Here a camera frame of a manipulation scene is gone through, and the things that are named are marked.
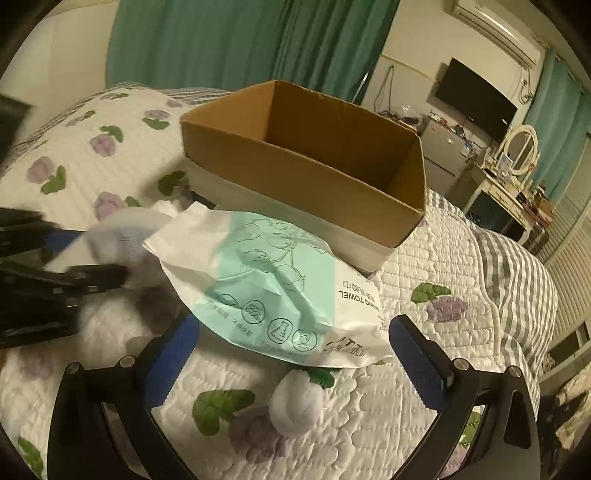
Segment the white dressing table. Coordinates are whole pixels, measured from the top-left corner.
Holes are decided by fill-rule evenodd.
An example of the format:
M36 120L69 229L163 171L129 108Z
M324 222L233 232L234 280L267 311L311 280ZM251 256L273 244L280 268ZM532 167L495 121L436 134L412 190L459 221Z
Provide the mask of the white dressing table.
M463 201L463 213L482 228L524 246L536 229L545 231L554 221L545 200L535 206L524 193L508 191L487 169L473 166L462 177L468 195Z

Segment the floral quilted bedspread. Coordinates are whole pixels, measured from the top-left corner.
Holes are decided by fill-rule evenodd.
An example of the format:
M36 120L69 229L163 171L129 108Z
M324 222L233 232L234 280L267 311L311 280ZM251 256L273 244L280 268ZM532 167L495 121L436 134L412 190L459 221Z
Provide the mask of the floral quilted bedspread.
M180 116L186 105L135 86L104 92L48 124L9 154L1 170L1 202L36 207L65 227L85 229L113 210L139 210L147 190L174 178L192 181L180 156ZM308 268L311 248L297 228L250 218L239 250L250 266L280 281L290 306L314 287L329 286L342 300L361 302L368 287L387 317L406 314L448 355L474 367L503 371L503 327L485 289L483 255L463 217L435 198L417 232L379 271L353 274L346 288L328 255ZM191 470L203 479L382 479L410 454L434 419L394 357L377 358L346 338L329 352L349 353L355 364L311 375L322 415L310 432L287 440L283 456L253 464L230 443L231 426L269 402L283 378L300 374L287 362L243 349L239 339L276 333L273 346L301 350L301 331L270 313L264 290L247 297L242 285L204 301L204 328L178 381L155 419ZM82 309L77 334L16 347L1 357L1 424L9 443L37 477L47 475L49 428L58 384L74 360L106 367L165 328L161 291L102 295ZM329 382L322 388L322 380Z

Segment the silver small refrigerator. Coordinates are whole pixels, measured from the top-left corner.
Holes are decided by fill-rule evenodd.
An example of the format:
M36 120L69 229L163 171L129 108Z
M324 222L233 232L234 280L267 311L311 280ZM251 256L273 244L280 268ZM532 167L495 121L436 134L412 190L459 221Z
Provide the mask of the silver small refrigerator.
M421 135L427 184L446 195L468 163L471 149L466 140L429 119Z

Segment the white air conditioner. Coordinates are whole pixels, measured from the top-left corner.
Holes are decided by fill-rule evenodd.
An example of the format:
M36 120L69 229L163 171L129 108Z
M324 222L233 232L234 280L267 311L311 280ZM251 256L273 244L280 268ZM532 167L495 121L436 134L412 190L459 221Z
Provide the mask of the white air conditioner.
M540 62L541 52L537 47L521 32L478 1L455 1L452 14L480 31L524 68L532 69Z

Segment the light blue sock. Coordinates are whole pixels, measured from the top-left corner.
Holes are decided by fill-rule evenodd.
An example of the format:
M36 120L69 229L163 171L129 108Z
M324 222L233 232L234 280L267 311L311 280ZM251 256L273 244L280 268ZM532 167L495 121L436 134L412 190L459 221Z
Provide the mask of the light blue sock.
M172 216L157 210L130 207L118 210L82 233L49 262L51 272L82 265L114 264L128 271L128 289L147 289L167 282L159 260L144 241L166 225Z

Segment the brown cardboard box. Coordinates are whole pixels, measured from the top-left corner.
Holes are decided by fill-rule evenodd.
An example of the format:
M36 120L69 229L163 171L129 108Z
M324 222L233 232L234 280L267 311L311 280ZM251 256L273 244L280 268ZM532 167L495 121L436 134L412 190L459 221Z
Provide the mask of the brown cardboard box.
M425 216L420 137L355 104L269 81L184 113L180 127L200 196L297 225L362 272Z

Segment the teal right curtain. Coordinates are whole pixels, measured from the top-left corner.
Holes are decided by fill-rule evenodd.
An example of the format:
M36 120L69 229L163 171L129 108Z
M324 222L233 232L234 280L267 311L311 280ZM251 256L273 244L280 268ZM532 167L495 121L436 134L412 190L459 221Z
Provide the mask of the teal right curtain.
M577 169L590 132L590 90L571 76L553 48L546 51L524 123L536 130L540 152L532 186L544 185L546 198L556 204Z

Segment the white oval vanity mirror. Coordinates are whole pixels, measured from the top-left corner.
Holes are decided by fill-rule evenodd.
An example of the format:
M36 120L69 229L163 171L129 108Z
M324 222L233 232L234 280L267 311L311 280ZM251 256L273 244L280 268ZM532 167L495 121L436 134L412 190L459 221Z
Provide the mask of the white oval vanity mirror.
M541 152L535 128L519 125L507 134L501 145L501 156L510 160L510 173L526 178L537 166Z

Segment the black wall television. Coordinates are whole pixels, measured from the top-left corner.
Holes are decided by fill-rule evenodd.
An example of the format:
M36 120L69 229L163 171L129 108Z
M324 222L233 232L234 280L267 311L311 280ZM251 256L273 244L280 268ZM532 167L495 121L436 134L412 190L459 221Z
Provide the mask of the black wall television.
M505 138L517 112L509 98L456 58L450 61L435 96L497 143Z

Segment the cotton towel plastic pack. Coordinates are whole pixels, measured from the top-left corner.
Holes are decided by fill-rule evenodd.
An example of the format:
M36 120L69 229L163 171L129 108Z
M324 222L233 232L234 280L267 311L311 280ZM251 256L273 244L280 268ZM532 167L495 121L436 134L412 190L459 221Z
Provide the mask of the cotton towel plastic pack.
M144 246L195 318L235 346L327 368L394 354L376 285L296 225L193 203Z

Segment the grey checked blanket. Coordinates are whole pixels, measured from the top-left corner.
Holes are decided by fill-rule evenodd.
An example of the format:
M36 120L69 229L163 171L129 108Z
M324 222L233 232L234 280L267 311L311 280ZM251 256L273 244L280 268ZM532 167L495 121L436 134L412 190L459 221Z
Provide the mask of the grey checked blanket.
M501 353L525 374L535 411L539 410L539 377L556 325L558 294L537 257L514 240L484 229L442 195L429 189L430 208L439 208L465 224L475 237L483 262L487 294L501 321Z

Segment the teal window curtain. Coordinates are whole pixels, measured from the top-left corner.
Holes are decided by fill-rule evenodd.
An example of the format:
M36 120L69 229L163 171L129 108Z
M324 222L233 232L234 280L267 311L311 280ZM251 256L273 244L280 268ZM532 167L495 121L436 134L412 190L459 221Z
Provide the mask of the teal window curtain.
M235 91L286 80L358 103L396 1L122 1L106 83Z

